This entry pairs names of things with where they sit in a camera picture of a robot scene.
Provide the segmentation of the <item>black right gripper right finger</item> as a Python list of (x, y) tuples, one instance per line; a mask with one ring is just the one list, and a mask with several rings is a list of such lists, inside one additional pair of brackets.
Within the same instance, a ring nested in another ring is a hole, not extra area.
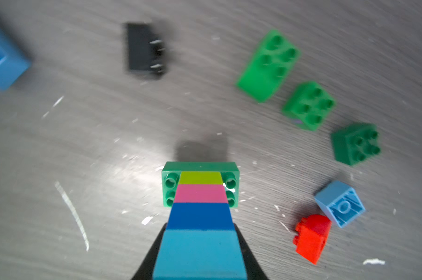
[(249, 245), (244, 239), (238, 226), (234, 224), (234, 227), (239, 239), (239, 245), (244, 260), (244, 265), (246, 267), (247, 280), (268, 280), (269, 278), (266, 276), (261, 266), (257, 262), (253, 252), (249, 248)]

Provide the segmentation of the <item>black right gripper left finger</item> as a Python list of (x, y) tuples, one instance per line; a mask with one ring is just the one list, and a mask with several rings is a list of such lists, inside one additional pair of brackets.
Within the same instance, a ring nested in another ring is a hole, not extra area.
[(164, 224), (162, 226), (154, 243), (152, 244), (151, 248), (146, 254), (146, 257), (142, 261), (141, 265), (139, 266), (139, 268), (137, 269), (135, 275), (131, 278), (131, 280), (152, 280), (157, 255), (159, 252), (159, 248), (162, 242), (164, 232), (166, 230), (166, 226), (167, 224)]

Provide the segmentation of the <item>cyan lego brick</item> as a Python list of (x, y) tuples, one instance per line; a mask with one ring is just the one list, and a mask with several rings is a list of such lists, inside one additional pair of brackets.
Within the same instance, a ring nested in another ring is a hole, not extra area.
[(152, 278), (246, 280), (236, 231), (165, 231)]

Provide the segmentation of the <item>red lego brick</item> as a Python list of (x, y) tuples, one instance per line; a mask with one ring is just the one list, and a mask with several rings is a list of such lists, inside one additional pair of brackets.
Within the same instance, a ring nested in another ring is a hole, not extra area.
[(297, 246), (296, 252), (314, 265), (324, 250), (332, 222), (324, 215), (313, 214), (301, 218), (295, 227), (297, 235), (293, 244)]

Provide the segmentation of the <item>magenta lego brick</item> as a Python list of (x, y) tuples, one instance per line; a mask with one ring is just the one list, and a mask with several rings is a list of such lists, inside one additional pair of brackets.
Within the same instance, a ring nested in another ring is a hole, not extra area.
[(174, 203), (222, 203), (228, 204), (222, 184), (180, 184)]

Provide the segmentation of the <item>lime green lego brick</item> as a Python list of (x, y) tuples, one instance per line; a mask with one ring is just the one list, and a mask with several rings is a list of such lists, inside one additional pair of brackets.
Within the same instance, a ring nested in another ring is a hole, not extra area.
[(223, 179), (217, 171), (182, 171), (179, 184), (223, 185)]

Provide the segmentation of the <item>green long lego plate brick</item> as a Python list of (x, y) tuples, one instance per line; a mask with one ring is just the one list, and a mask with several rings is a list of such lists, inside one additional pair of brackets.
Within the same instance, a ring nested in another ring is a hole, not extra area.
[(174, 202), (181, 172), (220, 172), (230, 208), (238, 207), (240, 171), (234, 162), (167, 162), (162, 170), (165, 207)]

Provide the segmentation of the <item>long blue lego brick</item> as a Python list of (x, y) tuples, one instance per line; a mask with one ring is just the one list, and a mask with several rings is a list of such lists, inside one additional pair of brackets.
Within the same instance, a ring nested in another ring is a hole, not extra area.
[(31, 60), (0, 28), (0, 91), (10, 88), (30, 66)]

